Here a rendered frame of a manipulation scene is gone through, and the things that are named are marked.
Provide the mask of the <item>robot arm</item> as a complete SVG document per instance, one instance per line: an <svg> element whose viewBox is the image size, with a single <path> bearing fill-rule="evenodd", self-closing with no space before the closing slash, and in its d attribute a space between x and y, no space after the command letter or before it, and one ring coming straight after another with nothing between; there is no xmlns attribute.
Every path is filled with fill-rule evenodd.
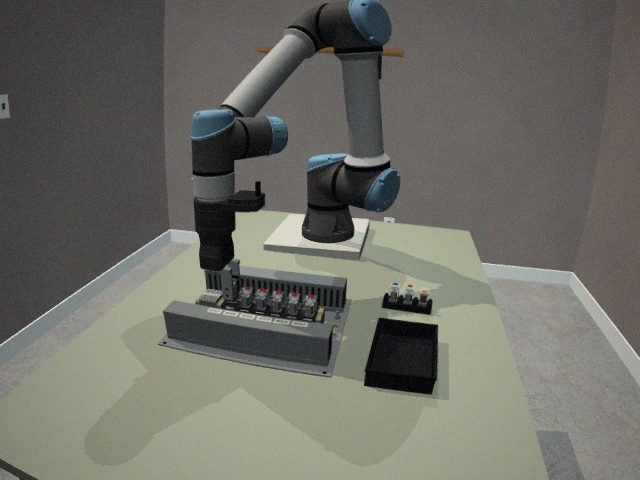
<svg viewBox="0 0 640 480"><path fill-rule="evenodd" d="M349 205L383 212L400 188L400 175L383 151L377 62L390 39L391 22L377 0L320 5L283 32L284 39L214 110L218 112L193 115L192 170L201 177L228 175L234 172L234 160L281 152L288 142L285 123L278 117L254 117L304 59L334 47L342 62L350 153L309 159L302 236L338 243L354 236Z"/></svg>

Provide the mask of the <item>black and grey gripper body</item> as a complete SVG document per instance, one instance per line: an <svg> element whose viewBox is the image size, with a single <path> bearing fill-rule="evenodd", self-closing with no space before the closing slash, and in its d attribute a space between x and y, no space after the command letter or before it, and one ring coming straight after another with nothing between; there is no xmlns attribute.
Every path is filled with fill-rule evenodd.
<svg viewBox="0 0 640 480"><path fill-rule="evenodd" d="M221 271L234 258L235 212L258 212L265 205L261 182L255 182L255 191L234 194L235 172L228 175L192 178L200 268L205 270Z"/></svg>

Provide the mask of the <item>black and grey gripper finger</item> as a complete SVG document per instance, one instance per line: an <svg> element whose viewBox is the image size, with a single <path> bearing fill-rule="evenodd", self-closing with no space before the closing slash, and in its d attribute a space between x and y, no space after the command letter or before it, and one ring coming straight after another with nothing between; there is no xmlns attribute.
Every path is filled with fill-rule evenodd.
<svg viewBox="0 0 640 480"><path fill-rule="evenodd" d="M221 274L222 299L233 301L234 286L233 286L232 268L224 267L224 269L221 271L212 271L212 270L207 270L207 271L219 272Z"/></svg>
<svg viewBox="0 0 640 480"><path fill-rule="evenodd" d="M239 270L239 263L240 263L240 259L232 259L229 263L228 263L228 267L232 267L232 277L235 279L238 279L239 282L239 291L241 290L240 287L240 270Z"/></svg>

